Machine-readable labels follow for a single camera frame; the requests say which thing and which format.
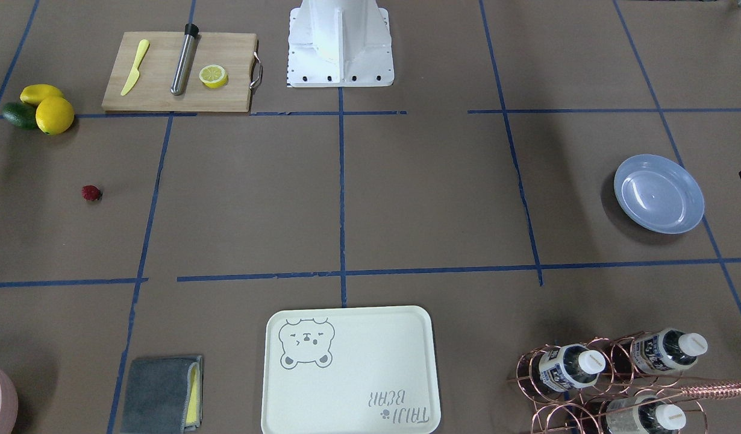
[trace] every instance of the light blue plate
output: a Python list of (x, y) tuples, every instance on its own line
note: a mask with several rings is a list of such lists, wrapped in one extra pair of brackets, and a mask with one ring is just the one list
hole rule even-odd
[(614, 193), (630, 219), (657, 233), (685, 233), (705, 214), (700, 186), (665, 157), (641, 154), (624, 160), (614, 175)]

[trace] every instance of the gray towel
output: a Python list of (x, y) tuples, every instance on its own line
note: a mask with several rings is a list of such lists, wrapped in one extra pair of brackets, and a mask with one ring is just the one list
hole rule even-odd
[(194, 366), (199, 369), (197, 374), (200, 376), (199, 384), (202, 384), (201, 355), (132, 360), (122, 415), (122, 434), (182, 434), (186, 428), (190, 376)]

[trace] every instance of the bottle cap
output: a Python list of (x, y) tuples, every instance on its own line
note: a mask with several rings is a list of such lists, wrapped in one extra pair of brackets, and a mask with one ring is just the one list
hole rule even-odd
[(602, 373), (607, 367), (607, 360), (604, 355), (594, 350), (588, 350), (580, 354), (577, 362), (580, 363), (580, 368), (588, 374)]
[(682, 429), (687, 425), (687, 415), (679, 406), (660, 404), (654, 411), (657, 423), (665, 429)]
[(690, 356), (705, 354), (707, 351), (707, 341), (702, 335), (697, 333), (686, 333), (678, 338), (678, 348)]

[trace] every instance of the stainless steel muddler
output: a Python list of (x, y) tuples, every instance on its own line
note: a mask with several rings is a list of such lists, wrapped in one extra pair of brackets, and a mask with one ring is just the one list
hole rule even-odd
[(183, 95), (186, 91), (186, 83), (189, 82), (189, 71), (191, 64), (194, 62), (194, 53), (196, 52), (196, 37), (199, 35), (199, 27), (194, 24), (186, 24), (186, 36), (183, 38), (183, 49), (178, 59), (178, 67), (175, 68), (175, 78), (172, 79), (170, 92), (173, 95)]

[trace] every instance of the black cap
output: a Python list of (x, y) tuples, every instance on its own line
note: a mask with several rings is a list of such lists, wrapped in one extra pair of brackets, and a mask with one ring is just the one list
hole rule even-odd
[(183, 34), (196, 37), (197, 35), (199, 35), (199, 27), (196, 27), (192, 23), (186, 24), (186, 32)]

